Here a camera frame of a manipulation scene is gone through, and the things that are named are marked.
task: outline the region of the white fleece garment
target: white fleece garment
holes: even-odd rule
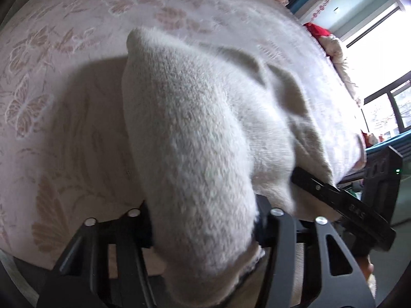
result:
[[[335,219],[289,179],[296,165],[328,183],[340,177],[289,72],[145,28],[127,48],[125,122],[163,277],[179,302],[215,305],[261,257],[254,194],[299,218]]]

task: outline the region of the window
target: window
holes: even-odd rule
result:
[[[366,130],[385,140],[411,129],[410,28],[409,14],[395,8],[347,45]]]

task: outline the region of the red object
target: red object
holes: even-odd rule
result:
[[[327,29],[322,28],[321,26],[315,25],[314,23],[306,23],[304,26],[308,29],[308,31],[312,34],[312,36],[318,40],[321,36],[329,36],[331,32]]]

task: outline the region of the window pane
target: window pane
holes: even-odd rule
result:
[[[399,112],[402,117],[402,122],[404,123],[404,127],[411,125],[411,83],[410,81],[405,82],[398,88],[391,91],[391,93],[395,93],[396,91],[403,88],[404,90],[394,95],[394,99],[397,102]]]
[[[411,71],[410,22],[408,13],[397,11],[349,47],[364,97]]]
[[[385,140],[393,137],[398,131],[393,108],[387,94],[376,98],[362,108],[369,131]]]

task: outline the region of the bedsheet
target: bedsheet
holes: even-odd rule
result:
[[[355,104],[276,1],[30,0],[0,33],[1,249],[51,268],[85,218],[113,219],[144,199],[121,95],[126,38],[142,25],[287,69],[305,85],[332,181],[364,164]],[[316,203],[305,196],[299,215]]]

